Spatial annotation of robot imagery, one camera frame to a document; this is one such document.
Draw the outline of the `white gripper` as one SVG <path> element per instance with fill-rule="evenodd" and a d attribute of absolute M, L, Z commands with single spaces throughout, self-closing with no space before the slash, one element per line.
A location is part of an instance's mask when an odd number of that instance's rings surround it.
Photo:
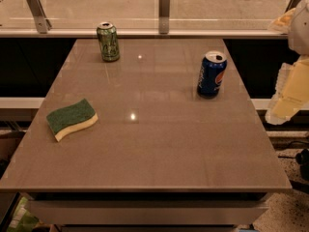
<path fill-rule="evenodd" d="M 274 19 L 267 29 L 289 32 L 289 48 L 301 55 L 292 65 L 282 64 L 265 115 L 269 124 L 282 125 L 309 102 L 309 2 L 302 0 L 296 8 Z"/>

